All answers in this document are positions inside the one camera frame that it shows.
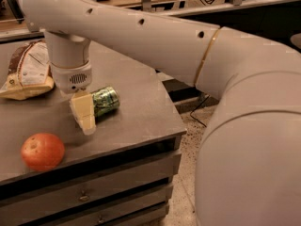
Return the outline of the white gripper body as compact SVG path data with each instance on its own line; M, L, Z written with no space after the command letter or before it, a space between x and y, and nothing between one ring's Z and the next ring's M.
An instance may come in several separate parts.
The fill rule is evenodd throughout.
M59 67L51 64L55 85L65 94L86 89L92 82L92 67L88 61L77 67Z

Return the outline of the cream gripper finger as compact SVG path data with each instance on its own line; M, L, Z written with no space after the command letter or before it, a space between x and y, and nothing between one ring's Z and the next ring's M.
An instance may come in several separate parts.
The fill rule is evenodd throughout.
M96 131L92 95L87 91L77 91L70 99L72 115L86 136Z

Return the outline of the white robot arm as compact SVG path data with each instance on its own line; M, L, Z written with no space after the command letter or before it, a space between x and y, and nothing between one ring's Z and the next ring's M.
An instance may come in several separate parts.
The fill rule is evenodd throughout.
M214 24L99 4L19 0L46 37L55 84L96 41L214 97L196 167L198 226L301 226L301 55Z

